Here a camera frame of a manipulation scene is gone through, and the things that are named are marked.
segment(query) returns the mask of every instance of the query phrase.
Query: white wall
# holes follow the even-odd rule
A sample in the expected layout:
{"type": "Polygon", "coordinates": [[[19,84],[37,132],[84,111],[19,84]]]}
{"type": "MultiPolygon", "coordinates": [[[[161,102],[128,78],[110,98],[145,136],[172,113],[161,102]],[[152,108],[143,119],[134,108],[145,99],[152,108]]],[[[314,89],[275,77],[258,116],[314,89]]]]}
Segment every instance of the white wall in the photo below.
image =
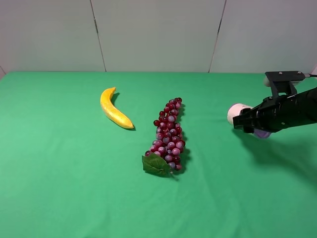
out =
{"type": "Polygon", "coordinates": [[[225,0],[92,0],[99,35],[90,0],[1,2],[5,72],[311,72],[317,63],[317,0],[227,0],[218,36],[225,0]]]}
{"type": "Polygon", "coordinates": [[[311,72],[317,0],[228,0],[212,72],[311,72]]]}
{"type": "Polygon", "coordinates": [[[107,71],[208,72],[224,0],[92,0],[107,71]]]}
{"type": "Polygon", "coordinates": [[[89,0],[1,0],[0,65],[5,72],[104,71],[89,0]]]}

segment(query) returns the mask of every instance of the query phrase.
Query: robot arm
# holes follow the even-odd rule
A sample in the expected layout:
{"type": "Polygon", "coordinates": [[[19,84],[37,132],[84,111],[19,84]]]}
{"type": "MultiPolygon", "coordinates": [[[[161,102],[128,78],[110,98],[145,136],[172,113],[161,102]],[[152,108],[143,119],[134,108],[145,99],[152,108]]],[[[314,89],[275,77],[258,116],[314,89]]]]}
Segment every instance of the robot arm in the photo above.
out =
{"type": "Polygon", "coordinates": [[[272,96],[254,108],[244,108],[233,118],[235,129],[254,133],[255,129],[278,132],[280,130],[317,123],[317,88],[297,93],[294,85],[307,77],[299,71],[266,72],[266,86],[272,96]]]}

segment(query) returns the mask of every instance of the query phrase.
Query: grape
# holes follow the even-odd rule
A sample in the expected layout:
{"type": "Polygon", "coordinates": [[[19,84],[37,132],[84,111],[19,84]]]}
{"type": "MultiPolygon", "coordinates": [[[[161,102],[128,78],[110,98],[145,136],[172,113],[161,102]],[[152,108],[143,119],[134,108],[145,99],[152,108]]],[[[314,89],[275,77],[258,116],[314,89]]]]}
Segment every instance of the grape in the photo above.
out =
{"type": "Polygon", "coordinates": [[[169,138],[172,138],[172,135],[170,132],[165,132],[164,133],[164,137],[169,137],[169,138]]]}
{"type": "Polygon", "coordinates": [[[176,165],[175,170],[181,170],[182,166],[181,165],[176,165]]]}
{"type": "Polygon", "coordinates": [[[172,109],[175,109],[175,105],[172,104],[172,103],[170,103],[168,107],[169,107],[169,109],[171,109],[171,110],[172,110],[172,109]]]}
{"type": "Polygon", "coordinates": [[[174,148],[175,148],[175,143],[174,143],[174,142],[169,142],[169,143],[167,144],[167,148],[168,148],[169,150],[174,149],[174,148]]]}
{"type": "Polygon", "coordinates": [[[178,148],[174,148],[172,150],[173,155],[179,155],[180,154],[180,150],[178,148]]]}
{"type": "Polygon", "coordinates": [[[178,142],[176,143],[176,147],[177,147],[178,149],[182,149],[182,148],[183,148],[183,143],[182,143],[181,141],[178,141],[178,142]]]}
{"type": "Polygon", "coordinates": [[[168,113],[170,111],[169,107],[164,108],[164,112],[168,113]]]}
{"type": "Polygon", "coordinates": [[[165,161],[168,162],[168,163],[172,162],[173,161],[173,157],[171,155],[166,155],[165,156],[165,161]]]}
{"type": "Polygon", "coordinates": [[[156,138],[157,140],[162,140],[164,135],[162,133],[157,133],[156,138]]]}
{"type": "Polygon", "coordinates": [[[169,162],[168,165],[171,167],[171,169],[174,169],[176,166],[174,162],[169,162]]]}
{"type": "Polygon", "coordinates": [[[163,145],[163,141],[155,140],[155,141],[153,141],[153,145],[156,145],[157,147],[161,147],[163,145]]]}
{"type": "Polygon", "coordinates": [[[173,115],[177,116],[178,115],[178,110],[176,109],[173,109],[170,111],[173,115]]]}
{"type": "Polygon", "coordinates": [[[170,141],[171,141],[171,138],[169,138],[169,137],[164,137],[163,138],[163,143],[164,144],[168,144],[170,141]]]}
{"type": "Polygon", "coordinates": [[[152,152],[156,152],[156,151],[158,150],[158,147],[157,147],[156,145],[152,145],[152,146],[150,147],[150,150],[151,150],[152,152]]]}
{"type": "Polygon", "coordinates": [[[169,132],[170,132],[172,135],[177,135],[176,129],[171,129],[169,132]]]}
{"type": "Polygon", "coordinates": [[[179,164],[180,162],[180,157],[178,155],[176,155],[174,158],[173,158],[173,161],[175,162],[175,164],[179,164]]]}
{"type": "Polygon", "coordinates": [[[166,124],[164,123],[164,122],[161,122],[160,124],[159,124],[159,127],[161,128],[161,129],[165,129],[166,128],[166,124]]]}
{"type": "Polygon", "coordinates": [[[180,138],[178,136],[174,136],[172,141],[176,144],[178,141],[180,141],[180,138]]]}
{"type": "Polygon", "coordinates": [[[174,121],[175,121],[175,118],[174,118],[173,116],[169,116],[169,117],[167,118],[167,120],[168,120],[168,122],[174,122],[174,121]]]}
{"type": "Polygon", "coordinates": [[[155,126],[159,126],[160,121],[159,120],[155,120],[153,123],[154,123],[155,126]]]}
{"type": "Polygon", "coordinates": [[[145,152],[145,156],[149,156],[152,152],[150,150],[148,150],[147,152],[145,152]]]}
{"type": "Polygon", "coordinates": [[[175,128],[175,129],[176,129],[176,131],[177,131],[178,134],[182,133],[182,131],[183,131],[183,129],[182,129],[180,126],[177,127],[177,128],[175,128]]]}
{"type": "Polygon", "coordinates": [[[167,127],[169,130],[171,130],[171,129],[174,128],[174,124],[171,123],[171,122],[168,122],[168,123],[166,124],[166,127],[167,127]]]}
{"type": "Polygon", "coordinates": [[[161,155],[163,155],[165,153],[165,148],[161,146],[160,148],[158,148],[158,151],[161,155]]]}
{"type": "Polygon", "coordinates": [[[176,100],[175,99],[171,99],[171,100],[169,100],[169,103],[176,104],[176,100]]]}

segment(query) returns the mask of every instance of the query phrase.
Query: yellow banana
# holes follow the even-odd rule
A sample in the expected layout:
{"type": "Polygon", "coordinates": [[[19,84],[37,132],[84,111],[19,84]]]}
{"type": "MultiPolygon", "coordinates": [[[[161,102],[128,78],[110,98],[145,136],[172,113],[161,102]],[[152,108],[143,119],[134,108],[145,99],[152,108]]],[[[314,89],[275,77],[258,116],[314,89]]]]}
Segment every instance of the yellow banana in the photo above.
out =
{"type": "Polygon", "coordinates": [[[104,90],[100,97],[100,104],[106,116],[119,126],[132,129],[134,128],[130,119],[120,112],[111,102],[111,98],[115,92],[115,87],[104,90]]]}

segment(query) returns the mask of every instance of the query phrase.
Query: white cylindrical object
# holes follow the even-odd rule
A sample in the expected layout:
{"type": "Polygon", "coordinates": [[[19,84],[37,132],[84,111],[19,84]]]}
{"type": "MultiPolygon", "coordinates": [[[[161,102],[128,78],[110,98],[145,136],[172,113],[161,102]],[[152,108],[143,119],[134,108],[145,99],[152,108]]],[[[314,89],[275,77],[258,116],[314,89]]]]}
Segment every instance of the white cylindrical object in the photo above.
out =
{"type": "Polygon", "coordinates": [[[231,106],[231,108],[228,110],[227,119],[228,122],[233,125],[233,118],[240,115],[240,112],[244,108],[252,108],[250,106],[237,103],[231,106]]]}

